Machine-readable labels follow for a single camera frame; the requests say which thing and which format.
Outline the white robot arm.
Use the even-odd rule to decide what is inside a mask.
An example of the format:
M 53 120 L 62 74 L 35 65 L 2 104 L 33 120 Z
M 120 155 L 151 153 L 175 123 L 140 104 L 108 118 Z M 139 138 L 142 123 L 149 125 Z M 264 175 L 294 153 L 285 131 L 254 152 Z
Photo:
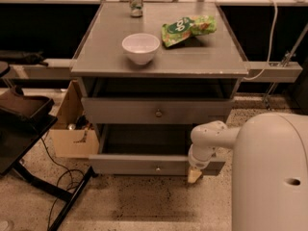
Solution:
M 217 148 L 232 159 L 232 231 L 308 231 L 308 116 L 266 113 L 243 126 L 221 121 L 191 131 L 188 181 Z

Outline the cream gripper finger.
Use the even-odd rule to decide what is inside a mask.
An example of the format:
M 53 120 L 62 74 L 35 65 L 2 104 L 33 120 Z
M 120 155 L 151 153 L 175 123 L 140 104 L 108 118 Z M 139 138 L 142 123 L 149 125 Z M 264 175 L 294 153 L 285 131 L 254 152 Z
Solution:
M 194 184 L 202 175 L 202 171 L 196 167 L 189 167 L 188 182 Z

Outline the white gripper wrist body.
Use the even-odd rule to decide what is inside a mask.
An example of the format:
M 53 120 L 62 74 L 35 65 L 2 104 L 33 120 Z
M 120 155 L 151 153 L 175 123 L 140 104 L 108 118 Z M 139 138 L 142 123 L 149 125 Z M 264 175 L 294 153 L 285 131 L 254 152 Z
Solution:
M 217 149 L 228 145 L 226 129 L 227 126 L 221 121 L 201 124 L 192 129 L 192 145 L 188 154 L 191 168 L 206 168 Z

